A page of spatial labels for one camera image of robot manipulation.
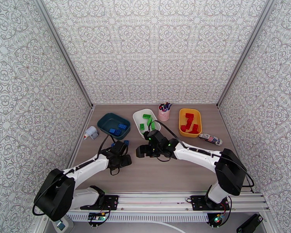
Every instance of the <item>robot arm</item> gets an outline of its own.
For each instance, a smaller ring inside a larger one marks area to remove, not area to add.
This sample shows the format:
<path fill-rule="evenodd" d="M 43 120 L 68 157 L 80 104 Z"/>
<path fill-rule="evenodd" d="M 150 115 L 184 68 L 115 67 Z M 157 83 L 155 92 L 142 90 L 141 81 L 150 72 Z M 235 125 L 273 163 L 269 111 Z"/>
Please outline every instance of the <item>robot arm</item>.
<path fill-rule="evenodd" d="M 144 137 L 149 141 L 136 149 L 139 158 L 144 156 L 186 160 L 201 165 L 217 175 L 218 181 L 210 186 L 205 201 L 209 208 L 221 201 L 227 195 L 239 195 L 246 176 L 246 168 L 235 154 L 229 150 L 211 151 L 195 147 L 177 139 L 168 140 L 158 130 L 145 132 Z"/>
<path fill-rule="evenodd" d="M 96 186 L 84 190 L 76 188 L 85 180 L 107 168 L 110 173 L 132 163 L 129 155 L 124 154 L 127 146 L 117 141 L 111 148 L 102 150 L 91 159 L 70 169 L 52 170 L 34 199 L 35 206 L 45 213 L 52 221 L 58 221 L 70 209 L 85 205 L 100 205 L 104 192 Z"/>

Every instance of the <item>white bottle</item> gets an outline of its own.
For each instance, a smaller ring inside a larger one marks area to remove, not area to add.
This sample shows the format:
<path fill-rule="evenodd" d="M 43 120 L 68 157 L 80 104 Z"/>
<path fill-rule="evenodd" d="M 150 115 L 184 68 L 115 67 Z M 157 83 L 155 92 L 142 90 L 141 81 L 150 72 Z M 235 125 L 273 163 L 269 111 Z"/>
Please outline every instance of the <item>white bottle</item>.
<path fill-rule="evenodd" d="M 87 139 L 87 137 L 91 137 L 92 139 L 96 139 L 98 137 L 99 133 L 94 126 L 90 126 L 86 131 L 84 135 L 84 139 Z"/>

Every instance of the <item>bracket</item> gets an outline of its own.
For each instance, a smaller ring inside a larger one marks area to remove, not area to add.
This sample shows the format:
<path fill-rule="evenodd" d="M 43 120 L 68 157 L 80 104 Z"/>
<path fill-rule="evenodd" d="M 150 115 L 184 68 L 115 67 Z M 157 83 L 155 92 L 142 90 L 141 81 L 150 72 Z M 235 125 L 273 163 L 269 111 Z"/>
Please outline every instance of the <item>bracket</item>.
<path fill-rule="evenodd" d="M 116 210 L 118 208 L 118 195 L 105 195 L 104 201 L 101 205 L 93 204 L 93 205 L 85 205 L 80 207 L 81 210 Z"/>
<path fill-rule="evenodd" d="M 226 211 L 230 210 L 230 206 L 229 206 L 229 202 L 227 201 L 227 198 L 224 198 L 221 203 L 216 204 L 213 208 L 209 208 L 207 206 L 204 195 L 192 195 L 190 196 L 190 198 L 191 198 L 193 211 L 218 210 L 218 211 L 223 212 L 224 207 Z"/>

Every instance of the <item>brown table surface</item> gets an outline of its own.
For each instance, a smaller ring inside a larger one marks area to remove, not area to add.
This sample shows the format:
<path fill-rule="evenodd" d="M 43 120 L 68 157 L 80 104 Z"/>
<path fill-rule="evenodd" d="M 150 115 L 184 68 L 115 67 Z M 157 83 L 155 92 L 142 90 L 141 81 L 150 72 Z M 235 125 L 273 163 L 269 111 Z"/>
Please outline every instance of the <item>brown table surface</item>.
<path fill-rule="evenodd" d="M 142 144 L 147 144 L 141 138 L 133 113 L 144 108 L 151 109 L 156 118 L 158 115 L 157 105 L 97 105 L 88 126 L 95 126 L 106 113 L 115 113 L 131 123 L 131 129 L 124 138 L 129 140 L 129 151 L 132 165 L 121 168 L 120 173 L 111 176 L 109 169 L 97 173 L 79 186 L 79 189 L 96 185 L 104 191 L 207 191 L 209 186 L 216 182 L 216 175 L 210 170 L 184 160 L 171 159 L 169 162 L 160 162 L 156 158 L 137 158 L 135 150 Z M 178 130 L 178 117 L 181 108 L 194 108 L 201 113 L 203 132 L 217 136 L 223 140 L 221 146 L 217 146 L 199 138 L 183 137 Z M 234 151 L 230 137 L 225 129 L 222 118 L 215 105 L 173 105 L 170 119 L 164 122 L 182 141 L 209 150 L 228 148 Z M 161 132 L 168 139 L 172 138 L 164 127 Z M 100 144 L 106 134 L 99 130 L 99 137 L 92 140 L 90 137 L 80 146 L 74 165 L 80 164 L 96 155 Z M 108 138 L 104 148 L 109 147 L 112 140 Z"/>

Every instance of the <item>white cable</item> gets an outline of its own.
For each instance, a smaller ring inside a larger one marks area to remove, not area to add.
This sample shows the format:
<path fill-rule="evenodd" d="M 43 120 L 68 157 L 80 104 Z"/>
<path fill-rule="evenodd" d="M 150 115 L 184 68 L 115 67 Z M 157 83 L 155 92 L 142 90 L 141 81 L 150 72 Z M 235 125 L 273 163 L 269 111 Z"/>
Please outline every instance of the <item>white cable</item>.
<path fill-rule="evenodd" d="M 163 226 L 168 226 L 168 227 L 170 227 L 170 228 L 175 229 L 176 231 L 179 231 L 179 232 L 181 232 L 181 233 L 185 233 L 185 232 L 182 231 L 181 229 L 179 229 L 179 228 L 177 228 L 177 227 L 175 227 L 175 226 L 173 226 L 173 225 L 169 225 L 169 224 L 167 224 L 167 223 L 161 223 L 161 222 L 159 222 L 159 221 L 147 221 L 146 223 L 156 223 L 156 224 L 160 224 L 160 225 L 163 225 Z"/>

